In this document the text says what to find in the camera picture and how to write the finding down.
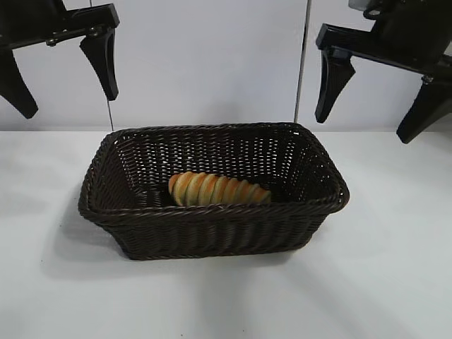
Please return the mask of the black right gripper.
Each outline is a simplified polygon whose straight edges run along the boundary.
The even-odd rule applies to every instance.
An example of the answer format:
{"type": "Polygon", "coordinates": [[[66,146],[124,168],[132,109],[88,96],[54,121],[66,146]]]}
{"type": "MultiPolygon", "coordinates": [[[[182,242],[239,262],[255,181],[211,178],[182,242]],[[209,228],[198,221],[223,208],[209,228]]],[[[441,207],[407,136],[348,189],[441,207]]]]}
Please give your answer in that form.
{"type": "Polygon", "coordinates": [[[316,38],[321,50],[321,87],[315,117],[324,123],[355,74],[352,57],[422,74],[422,85],[396,134],[408,144],[451,113],[450,1],[367,1],[370,31],[324,23],[316,38]]]}

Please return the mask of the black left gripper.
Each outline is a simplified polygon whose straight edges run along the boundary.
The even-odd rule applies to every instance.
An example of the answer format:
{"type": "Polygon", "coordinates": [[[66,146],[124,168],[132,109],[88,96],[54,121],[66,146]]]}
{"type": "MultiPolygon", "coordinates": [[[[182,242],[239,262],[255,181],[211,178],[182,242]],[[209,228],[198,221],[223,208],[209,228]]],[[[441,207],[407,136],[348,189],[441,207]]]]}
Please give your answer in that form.
{"type": "Polygon", "coordinates": [[[86,36],[80,48],[94,69],[105,97],[116,100],[119,89],[114,70],[115,28],[119,16],[114,4],[68,10],[63,1],[1,2],[1,96],[26,119],[38,106],[10,49],[86,36]]]}

